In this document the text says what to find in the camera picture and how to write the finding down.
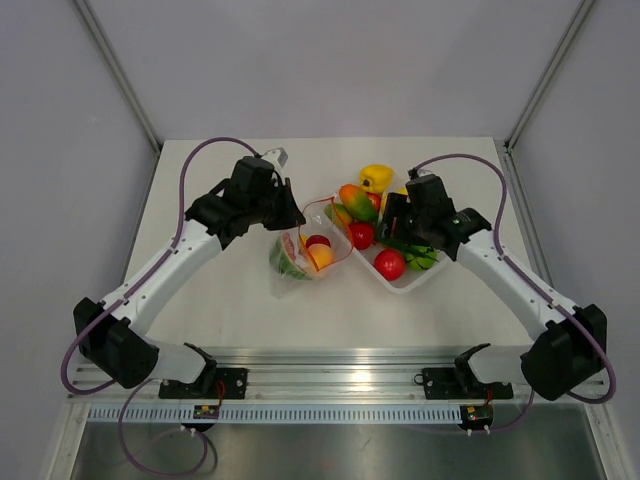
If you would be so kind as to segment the watermelon slice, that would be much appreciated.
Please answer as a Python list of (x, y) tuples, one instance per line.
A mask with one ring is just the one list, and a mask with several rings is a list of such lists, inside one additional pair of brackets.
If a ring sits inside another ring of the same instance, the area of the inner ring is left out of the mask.
[(269, 251), (269, 264), (280, 276), (294, 280), (311, 280), (308, 270), (297, 262), (295, 246), (288, 232), (281, 233)]

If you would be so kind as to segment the peach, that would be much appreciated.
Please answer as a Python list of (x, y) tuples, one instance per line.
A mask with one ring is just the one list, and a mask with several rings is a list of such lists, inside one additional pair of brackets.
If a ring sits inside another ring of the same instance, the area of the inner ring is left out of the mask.
[(331, 247), (317, 244), (307, 248), (307, 251), (317, 271), (323, 270), (334, 263), (334, 253)]

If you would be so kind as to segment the red strawberry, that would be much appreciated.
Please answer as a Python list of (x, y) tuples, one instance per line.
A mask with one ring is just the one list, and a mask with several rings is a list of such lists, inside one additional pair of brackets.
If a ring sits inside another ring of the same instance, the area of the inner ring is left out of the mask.
[(313, 245), (325, 245), (327, 247), (331, 247), (330, 240), (323, 235), (311, 235), (306, 239), (305, 246), (310, 248)]

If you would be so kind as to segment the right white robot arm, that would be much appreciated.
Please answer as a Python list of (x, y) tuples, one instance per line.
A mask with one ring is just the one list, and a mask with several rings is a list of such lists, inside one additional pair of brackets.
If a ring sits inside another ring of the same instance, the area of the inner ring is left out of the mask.
[(481, 344), (460, 354), (454, 384), (476, 396), (489, 384), (526, 383), (542, 398), (569, 395), (608, 368), (607, 318), (594, 304), (580, 307), (512, 257), (497, 224), (472, 208), (457, 210), (440, 177), (413, 177), (406, 194), (387, 196), (381, 223), (386, 242), (429, 246), (479, 278), (515, 315), (532, 344)]

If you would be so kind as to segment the orange green mango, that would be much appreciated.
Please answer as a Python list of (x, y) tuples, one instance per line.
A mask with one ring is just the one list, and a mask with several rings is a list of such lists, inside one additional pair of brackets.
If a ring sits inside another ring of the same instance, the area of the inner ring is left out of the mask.
[(339, 190), (339, 197), (352, 217), (361, 222), (376, 222), (378, 212), (367, 193), (359, 186), (345, 184)]

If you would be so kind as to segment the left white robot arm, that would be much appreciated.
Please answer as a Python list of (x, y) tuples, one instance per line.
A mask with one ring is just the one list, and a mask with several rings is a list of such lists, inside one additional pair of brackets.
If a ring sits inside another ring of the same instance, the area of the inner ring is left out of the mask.
[(184, 283), (251, 226), (279, 231), (304, 224), (282, 174), (286, 161), (282, 148), (238, 160), (230, 177), (186, 209), (176, 234), (139, 272), (99, 302), (82, 299), (73, 311), (81, 355), (125, 389), (161, 379), (195, 398), (208, 396), (217, 370), (209, 354), (146, 335)]

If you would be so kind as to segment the clear zip bag orange zipper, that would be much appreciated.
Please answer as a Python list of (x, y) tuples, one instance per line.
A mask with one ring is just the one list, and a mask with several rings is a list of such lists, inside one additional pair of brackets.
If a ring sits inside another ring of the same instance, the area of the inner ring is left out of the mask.
[(353, 218), (337, 194), (311, 201), (302, 214), (305, 224), (279, 232), (269, 251), (270, 293), (276, 298), (323, 280), (355, 250)]

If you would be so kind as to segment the red tomato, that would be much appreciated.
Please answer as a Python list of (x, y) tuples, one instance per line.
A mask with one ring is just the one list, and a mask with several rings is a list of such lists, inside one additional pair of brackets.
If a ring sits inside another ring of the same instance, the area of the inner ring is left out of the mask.
[(376, 256), (374, 268), (385, 280), (393, 282), (404, 275), (406, 262), (400, 252), (386, 248)]

